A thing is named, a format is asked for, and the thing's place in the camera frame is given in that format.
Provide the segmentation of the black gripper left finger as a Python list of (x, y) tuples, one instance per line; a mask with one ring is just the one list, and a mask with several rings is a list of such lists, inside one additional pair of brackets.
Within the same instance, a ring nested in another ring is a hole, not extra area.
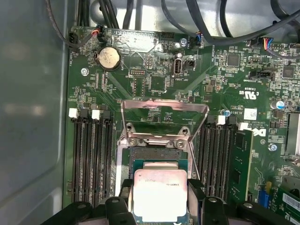
[(93, 207), (89, 202), (74, 202), (42, 224), (44, 225), (135, 225), (136, 220), (128, 208), (132, 200), (132, 179), (125, 179), (118, 196), (105, 199)]

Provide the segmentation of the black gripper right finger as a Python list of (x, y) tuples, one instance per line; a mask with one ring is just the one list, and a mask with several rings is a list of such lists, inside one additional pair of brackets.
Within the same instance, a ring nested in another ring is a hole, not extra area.
[(226, 204), (207, 197), (198, 179), (187, 180), (187, 209), (195, 225), (291, 225), (278, 214), (257, 203)]

